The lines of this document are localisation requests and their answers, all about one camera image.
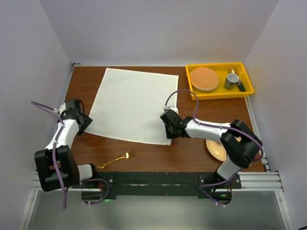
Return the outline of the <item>white cloth napkin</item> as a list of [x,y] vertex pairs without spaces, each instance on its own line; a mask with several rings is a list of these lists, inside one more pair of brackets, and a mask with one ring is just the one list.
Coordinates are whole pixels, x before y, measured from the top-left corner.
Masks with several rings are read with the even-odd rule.
[[123,69],[105,70],[89,117],[87,133],[106,138],[170,145],[160,119],[164,105],[176,105],[178,75]]

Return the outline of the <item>gold fork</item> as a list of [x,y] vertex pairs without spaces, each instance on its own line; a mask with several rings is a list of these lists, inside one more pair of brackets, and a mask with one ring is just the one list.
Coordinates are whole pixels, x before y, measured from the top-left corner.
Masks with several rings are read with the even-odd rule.
[[103,169],[105,168],[106,166],[114,163],[114,162],[117,162],[119,160],[127,160],[131,157],[133,157],[135,155],[134,151],[130,151],[130,152],[126,152],[123,156],[119,157],[119,158],[116,158],[114,160],[111,160],[111,161],[108,161],[108,162],[105,162],[105,163],[102,163],[100,165],[98,165],[98,169]]

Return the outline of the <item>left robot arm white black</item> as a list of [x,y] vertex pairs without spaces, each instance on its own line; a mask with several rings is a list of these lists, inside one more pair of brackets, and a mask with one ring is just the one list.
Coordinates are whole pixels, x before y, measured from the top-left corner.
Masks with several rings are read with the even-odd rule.
[[83,182],[94,188],[99,184],[96,167],[90,163],[77,165],[71,146],[77,135],[81,135],[92,123],[85,114],[81,100],[65,101],[58,109],[31,102],[57,119],[57,129],[50,143],[35,153],[35,165],[41,188],[45,192],[66,189]]

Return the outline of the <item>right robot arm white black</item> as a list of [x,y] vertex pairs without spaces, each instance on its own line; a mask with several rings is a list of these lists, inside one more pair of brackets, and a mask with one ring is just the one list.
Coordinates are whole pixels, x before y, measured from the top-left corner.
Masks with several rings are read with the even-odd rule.
[[172,109],[165,110],[160,119],[165,125],[166,137],[202,138],[221,144],[226,160],[215,170],[212,179],[203,187],[217,186],[225,188],[241,169],[247,169],[260,153],[263,156],[263,143],[241,120],[232,123],[212,123],[194,117],[182,119]]

